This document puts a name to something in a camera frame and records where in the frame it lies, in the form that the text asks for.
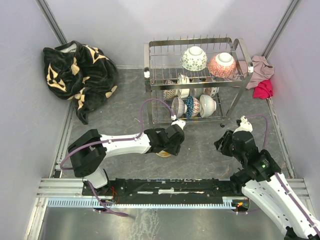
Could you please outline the yellow floral bowl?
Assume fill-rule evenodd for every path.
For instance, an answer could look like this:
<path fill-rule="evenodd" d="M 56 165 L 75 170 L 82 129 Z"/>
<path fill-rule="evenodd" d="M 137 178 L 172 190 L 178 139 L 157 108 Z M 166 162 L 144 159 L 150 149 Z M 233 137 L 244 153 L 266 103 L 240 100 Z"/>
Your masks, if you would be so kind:
<path fill-rule="evenodd" d="M 156 153 L 157 156 L 162 157 L 162 158 L 168 158 L 171 156 L 170 153 L 166 152 L 166 151 L 160 151 Z"/>

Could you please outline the blue triangle patterned bowl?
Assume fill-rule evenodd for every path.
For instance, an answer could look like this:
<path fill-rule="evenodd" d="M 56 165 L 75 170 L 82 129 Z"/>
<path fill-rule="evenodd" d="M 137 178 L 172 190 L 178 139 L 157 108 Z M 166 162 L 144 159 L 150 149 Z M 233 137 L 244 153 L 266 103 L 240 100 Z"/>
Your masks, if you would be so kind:
<path fill-rule="evenodd" d="M 193 96 L 188 96 L 186 100 L 186 106 L 187 110 L 185 116 L 187 119 L 195 118 L 201 109 L 200 101 Z"/>

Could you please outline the brown cross patterned bowl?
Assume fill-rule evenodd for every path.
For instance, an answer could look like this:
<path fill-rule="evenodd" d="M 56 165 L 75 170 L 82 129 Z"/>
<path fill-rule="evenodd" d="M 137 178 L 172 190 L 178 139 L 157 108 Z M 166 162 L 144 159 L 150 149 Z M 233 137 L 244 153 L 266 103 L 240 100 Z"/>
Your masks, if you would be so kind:
<path fill-rule="evenodd" d="M 174 85 L 175 82 L 168 79 L 165 81 L 164 83 L 165 85 Z M 163 99 L 166 101 L 172 100 L 174 99 L 178 94 L 178 89 L 174 88 L 174 89 L 166 89 L 163 91 Z"/>

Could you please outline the plain white bowl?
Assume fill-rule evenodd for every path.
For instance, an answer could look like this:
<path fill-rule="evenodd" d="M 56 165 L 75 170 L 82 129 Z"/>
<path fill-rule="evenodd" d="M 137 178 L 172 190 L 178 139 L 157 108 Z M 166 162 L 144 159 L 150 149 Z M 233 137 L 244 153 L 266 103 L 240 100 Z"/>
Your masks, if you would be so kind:
<path fill-rule="evenodd" d="M 202 118 L 210 117 L 217 109 L 216 101 L 209 95 L 202 94 L 199 99 L 200 111 L 199 114 Z"/>

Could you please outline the stainless steel dish rack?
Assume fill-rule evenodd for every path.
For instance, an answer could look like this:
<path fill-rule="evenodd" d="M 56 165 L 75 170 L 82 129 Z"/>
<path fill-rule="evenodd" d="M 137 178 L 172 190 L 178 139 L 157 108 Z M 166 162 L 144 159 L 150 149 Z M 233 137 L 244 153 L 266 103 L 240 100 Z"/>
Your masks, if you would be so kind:
<path fill-rule="evenodd" d="M 243 39 L 153 40 L 144 45 L 149 124 L 219 122 L 231 117 L 254 72 Z"/>

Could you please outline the red diamond patterned bowl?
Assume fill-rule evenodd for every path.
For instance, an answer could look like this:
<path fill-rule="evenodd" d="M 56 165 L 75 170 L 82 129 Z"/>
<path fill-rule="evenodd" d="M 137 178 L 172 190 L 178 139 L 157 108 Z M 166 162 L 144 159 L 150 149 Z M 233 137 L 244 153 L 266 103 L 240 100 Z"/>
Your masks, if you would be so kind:
<path fill-rule="evenodd" d="M 207 61 L 207 54 L 199 46 L 189 47 L 183 52 L 180 58 L 181 66 L 192 72 L 204 70 L 207 67 Z"/>

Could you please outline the black leaf patterned bowl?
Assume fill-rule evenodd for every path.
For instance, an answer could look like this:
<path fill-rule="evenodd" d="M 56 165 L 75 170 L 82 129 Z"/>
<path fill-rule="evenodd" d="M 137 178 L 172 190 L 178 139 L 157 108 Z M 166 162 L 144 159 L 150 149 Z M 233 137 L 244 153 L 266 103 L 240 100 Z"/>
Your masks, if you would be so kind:
<path fill-rule="evenodd" d="M 213 76 L 225 79 L 235 72 L 236 61 L 228 52 L 221 52 L 211 58 L 207 68 Z"/>

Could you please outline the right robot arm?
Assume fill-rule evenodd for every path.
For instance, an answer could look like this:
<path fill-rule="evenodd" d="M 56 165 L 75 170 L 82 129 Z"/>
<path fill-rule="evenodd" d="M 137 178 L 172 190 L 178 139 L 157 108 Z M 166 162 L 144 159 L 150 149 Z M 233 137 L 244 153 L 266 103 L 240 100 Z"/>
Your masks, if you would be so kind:
<path fill-rule="evenodd" d="M 266 149 L 259 150 L 249 131 L 227 130 L 214 143 L 242 169 L 230 177 L 229 189 L 252 200 L 280 229 L 286 240 L 318 240 L 320 221 L 290 187 L 281 168 Z"/>

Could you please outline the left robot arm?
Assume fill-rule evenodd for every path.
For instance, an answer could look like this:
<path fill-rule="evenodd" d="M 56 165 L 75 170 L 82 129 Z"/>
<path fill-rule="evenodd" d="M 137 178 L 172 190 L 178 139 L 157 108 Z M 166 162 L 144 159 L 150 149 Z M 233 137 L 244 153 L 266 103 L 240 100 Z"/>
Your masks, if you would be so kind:
<path fill-rule="evenodd" d="M 111 183 L 100 167 L 105 158 L 125 154 L 158 154 L 177 156 L 185 139 L 184 120 L 176 120 L 168 128 L 150 128 L 132 135 L 99 134 L 88 130 L 68 147 L 71 169 L 77 178 L 88 180 L 99 195 L 106 195 Z"/>

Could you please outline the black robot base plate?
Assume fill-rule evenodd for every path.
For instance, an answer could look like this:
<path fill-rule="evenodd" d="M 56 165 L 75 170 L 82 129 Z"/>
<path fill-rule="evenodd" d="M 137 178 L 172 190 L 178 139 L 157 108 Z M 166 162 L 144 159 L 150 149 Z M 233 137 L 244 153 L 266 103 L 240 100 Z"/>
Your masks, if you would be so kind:
<path fill-rule="evenodd" d="M 223 197 L 248 199 L 230 180 L 215 178 L 117 178 L 95 192 L 103 199 L 114 199 L 117 204 L 203 204 L 221 203 Z"/>

